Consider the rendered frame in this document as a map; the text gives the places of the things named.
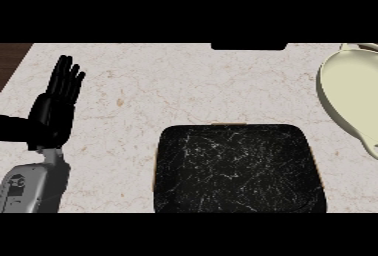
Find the black rectangular object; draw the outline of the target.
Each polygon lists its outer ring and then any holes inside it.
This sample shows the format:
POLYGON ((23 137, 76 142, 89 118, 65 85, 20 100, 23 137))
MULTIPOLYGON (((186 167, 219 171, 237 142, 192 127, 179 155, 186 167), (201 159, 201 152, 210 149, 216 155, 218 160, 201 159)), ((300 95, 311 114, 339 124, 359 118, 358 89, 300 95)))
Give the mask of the black rectangular object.
POLYGON ((288 43, 212 43, 215 50, 269 50, 281 51, 285 49, 288 43))

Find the black marble tray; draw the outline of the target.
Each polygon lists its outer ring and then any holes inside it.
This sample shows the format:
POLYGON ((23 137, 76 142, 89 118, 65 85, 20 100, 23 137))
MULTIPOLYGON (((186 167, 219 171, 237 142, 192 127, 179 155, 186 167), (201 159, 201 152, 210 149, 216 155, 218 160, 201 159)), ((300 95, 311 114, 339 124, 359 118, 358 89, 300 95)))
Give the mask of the black marble tray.
POLYGON ((178 125, 160 137, 158 213, 324 213, 308 139, 290 124, 178 125))

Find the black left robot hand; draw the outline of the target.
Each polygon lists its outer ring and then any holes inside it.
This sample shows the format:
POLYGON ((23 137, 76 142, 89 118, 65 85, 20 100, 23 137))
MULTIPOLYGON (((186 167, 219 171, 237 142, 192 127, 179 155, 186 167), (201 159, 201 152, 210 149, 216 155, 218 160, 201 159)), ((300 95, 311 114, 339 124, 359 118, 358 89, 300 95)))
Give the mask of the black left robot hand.
POLYGON ((86 73, 73 57, 58 59, 46 92, 27 118, 0 115, 0 141, 26 142, 30 151, 61 148, 71 136, 76 103, 86 73))

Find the cream pot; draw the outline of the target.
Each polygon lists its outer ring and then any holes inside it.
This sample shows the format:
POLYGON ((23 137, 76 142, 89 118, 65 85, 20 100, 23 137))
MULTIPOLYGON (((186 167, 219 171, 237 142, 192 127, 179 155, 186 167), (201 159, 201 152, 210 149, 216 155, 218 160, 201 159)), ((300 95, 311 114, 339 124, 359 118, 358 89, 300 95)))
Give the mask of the cream pot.
POLYGON ((361 140, 378 160, 378 45, 343 43, 316 75, 322 107, 342 129, 361 140))

